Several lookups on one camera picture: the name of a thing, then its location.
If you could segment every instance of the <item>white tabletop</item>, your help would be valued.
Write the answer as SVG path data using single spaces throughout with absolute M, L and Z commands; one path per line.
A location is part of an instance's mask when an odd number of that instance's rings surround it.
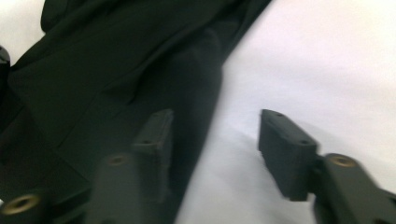
M 43 33 L 44 0 L 0 0 L 0 44 L 16 62 Z M 283 200 L 257 150 L 261 109 L 359 160 L 396 192 L 396 1 L 277 0 L 224 66 L 221 97 L 177 224 L 310 224 Z

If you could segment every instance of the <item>white background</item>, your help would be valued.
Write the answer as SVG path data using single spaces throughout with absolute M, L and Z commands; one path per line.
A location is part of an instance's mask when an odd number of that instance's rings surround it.
M 16 62 L 43 34 L 43 0 L 0 0 Z M 257 151 L 263 108 L 351 156 L 396 192 L 396 1 L 276 0 L 224 66 L 215 121 L 177 224 L 311 224 L 281 198 Z

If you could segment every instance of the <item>black garment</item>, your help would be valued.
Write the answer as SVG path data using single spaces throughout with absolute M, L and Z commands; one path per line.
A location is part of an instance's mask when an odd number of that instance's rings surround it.
M 147 118 L 171 108 L 172 199 L 145 220 L 170 223 L 205 141 L 221 65 L 268 3 L 47 0 L 47 33 L 12 67 L 0 105 L 0 198 L 49 188 L 61 200 L 88 188 L 99 160 L 129 150 Z

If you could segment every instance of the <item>black cloth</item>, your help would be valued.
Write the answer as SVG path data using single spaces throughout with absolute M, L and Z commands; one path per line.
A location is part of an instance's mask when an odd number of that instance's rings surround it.
M 216 105 L 221 65 L 269 0 L 47 0 L 46 35 L 12 66 L 0 105 L 0 198 L 89 188 L 147 118 L 175 111 L 171 223 Z

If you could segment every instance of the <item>dark fabric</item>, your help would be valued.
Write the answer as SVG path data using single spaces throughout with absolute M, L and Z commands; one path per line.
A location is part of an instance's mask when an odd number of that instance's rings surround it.
M 172 195 L 145 223 L 171 223 L 216 105 L 221 65 L 268 0 L 47 0 L 46 35 L 12 67 L 0 106 L 0 198 L 89 188 L 104 156 L 147 118 L 175 111 Z

